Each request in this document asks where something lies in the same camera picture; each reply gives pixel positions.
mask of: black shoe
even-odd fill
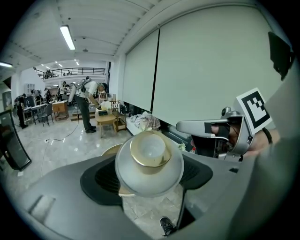
[[[94,130],[94,129],[88,129],[88,130],[86,130],[85,132],[86,132],[86,133],[95,133],[96,130]]]
[[[160,226],[165,232],[165,237],[176,231],[176,228],[174,227],[172,221],[168,217],[162,217],[159,222]]]

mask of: black cable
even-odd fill
[[[227,124],[231,127],[231,128],[233,128],[233,130],[235,131],[235,133],[237,134],[237,136],[239,135],[238,134],[238,132],[234,129],[234,127],[233,126],[231,126],[228,122],[227,122]]]
[[[76,130],[76,128],[78,127],[78,125],[79,125],[79,114],[78,114],[78,106],[77,106],[77,126],[75,127],[75,129],[69,135],[65,136],[63,139],[49,138],[49,139],[46,139],[46,142],[48,140],[63,141],[66,137],[69,137],[72,133],[74,133],[74,131]]]

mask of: balcony railing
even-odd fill
[[[75,67],[75,68],[62,68],[47,72],[36,70],[36,73],[41,79],[49,79],[53,77],[69,76],[69,75],[105,75],[105,68],[92,68],[92,67]]]

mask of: tiled floor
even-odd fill
[[[60,120],[50,126],[37,123],[30,124],[26,129],[18,129],[20,140],[27,151],[32,163],[18,176],[19,171],[13,170],[7,162],[1,161],[4,169],[2,183],[5,184],[13,199],[17,199],[28,187],[48,172],[64,165],[77,163],[89,158],[100,156],[108,148],[125,142],[130,138],[127,131],[115,134],[111,125],[103,126],[103,137],[99,137],[99,129],[93,134],[86,134],[82,120]],[[75,131],[64,141],[45,139],[63,139]],[[176,223],[182,201],[182,188],[177,186],[174,191],[157,198],[143,198],[138,196],[123,197],[124,212],[137,226],[154,239],[162,238],[164,234],[159,219],[168,216]]]

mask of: window shade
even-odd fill
[[[123,100],[150,110],[158,30],[147,36],[126,56]]]
[[[281,83],[269,31],[258,10],[238,6],[204,9],[162,26],[153,115],[174,126],[219,119],[254,87],[268,100]]]

